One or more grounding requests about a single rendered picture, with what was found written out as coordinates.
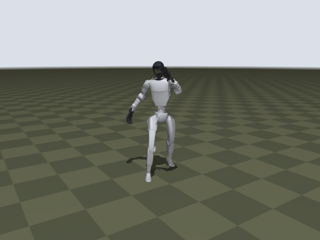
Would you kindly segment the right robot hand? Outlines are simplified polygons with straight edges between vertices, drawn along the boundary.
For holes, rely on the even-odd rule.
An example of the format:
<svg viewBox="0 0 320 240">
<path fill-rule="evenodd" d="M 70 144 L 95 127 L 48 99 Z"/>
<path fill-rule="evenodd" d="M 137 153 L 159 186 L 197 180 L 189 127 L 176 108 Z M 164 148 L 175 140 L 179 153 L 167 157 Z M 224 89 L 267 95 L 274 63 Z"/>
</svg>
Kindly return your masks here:
<svg viewBox="0 0 320 240">
<path fill-rule="evenodd" d="M 132 111 L 132 109 L 133 109 L 133 108 L 130 107 L 129 113 L 128 113 L 128 115 L 126 116 L 126 121 L 127 121 L 128 124 L 133 124 L 133 123 L 132 123 L 132 117 L 133 117 L 134 111 Z"/>
</svg>

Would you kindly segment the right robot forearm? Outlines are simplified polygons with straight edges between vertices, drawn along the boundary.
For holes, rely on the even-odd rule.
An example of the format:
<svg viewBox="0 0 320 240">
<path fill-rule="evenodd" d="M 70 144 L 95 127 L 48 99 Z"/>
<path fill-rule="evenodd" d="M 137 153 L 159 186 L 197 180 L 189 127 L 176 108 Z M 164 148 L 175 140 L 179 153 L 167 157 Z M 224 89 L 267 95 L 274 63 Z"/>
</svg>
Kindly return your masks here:
<svg viewBox="0 0 320 240">
<path fill-rule="evenodd" d="M 134 103 L 132 104 L 132 112 L 134 112 L 135 111 L 135 109 L 138 107 L 138 105 L 141 103 L 142 101 L 138 98 L 138 96 L 137 96 L 137 98 L 135 99 L 135 101 L 134 101 Z"/>
</svg>

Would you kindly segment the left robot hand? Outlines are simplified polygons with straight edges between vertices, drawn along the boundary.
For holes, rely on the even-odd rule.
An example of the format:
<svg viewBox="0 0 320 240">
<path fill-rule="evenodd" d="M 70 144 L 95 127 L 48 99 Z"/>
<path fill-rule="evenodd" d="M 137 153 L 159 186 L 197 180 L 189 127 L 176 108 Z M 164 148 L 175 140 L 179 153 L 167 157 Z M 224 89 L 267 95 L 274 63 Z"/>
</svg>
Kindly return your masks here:
<svg viewBox="0 0 320 240">
<path fill-rule="evenodd" d="M 159 74 L 165 76 L 165 78 L 167 78 L 167 82 L 168 82 L 168 80 L 171 80 L 172 83 L 175 82 L 173 77 L 171 76 L 170 72 L 168 71 L 168 69 L 166 67 L 160 67 L 160 68 L 158 68 L 158 70 L 163 72 L 163 73 L 159 72 Z"/>
</svg>

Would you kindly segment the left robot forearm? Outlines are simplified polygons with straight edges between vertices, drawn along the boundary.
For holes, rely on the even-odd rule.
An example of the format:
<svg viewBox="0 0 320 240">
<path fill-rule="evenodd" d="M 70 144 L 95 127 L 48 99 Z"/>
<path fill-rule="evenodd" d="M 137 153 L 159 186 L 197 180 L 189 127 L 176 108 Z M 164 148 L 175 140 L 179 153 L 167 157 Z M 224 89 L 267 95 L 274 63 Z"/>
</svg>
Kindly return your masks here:
<svg viewBox="0 0 320 240">
<path fill-rule="evenodd" d="M 174 80 L 174 83 L 171 80 L 168 80 L 168 84 L 172 85 L 176 92 L 178 92 L 180 90 L 182 91 L 182 88 L 180 87 L 180 85 L 178 84 L 178 82 L 176 80 Z"/>
</svg>

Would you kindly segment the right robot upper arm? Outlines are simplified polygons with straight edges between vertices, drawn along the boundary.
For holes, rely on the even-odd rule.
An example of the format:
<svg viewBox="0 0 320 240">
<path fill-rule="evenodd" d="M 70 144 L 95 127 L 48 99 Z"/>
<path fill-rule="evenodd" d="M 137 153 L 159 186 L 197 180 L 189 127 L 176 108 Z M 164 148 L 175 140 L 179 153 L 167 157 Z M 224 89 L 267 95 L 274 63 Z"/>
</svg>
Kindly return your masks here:
<svg viewBox="0 0 320 240">
<path fill-rule="evenodd" d="M 145 82 L 144 82 L 144 84 L 143 84 L 143 86 L 142 86 L 142 89 L 141 89 L 141 93 L 138 95 L 138 98 L 140 99 L 140 100 L 144 100 L 146 97 L 146 93 L 147 93 L 147 91 L 148 91 L 148 89 L 149 89 L 149 87 L 150 87 L 150 81 L 151 80 L 146 80 Z"/>
</svg>

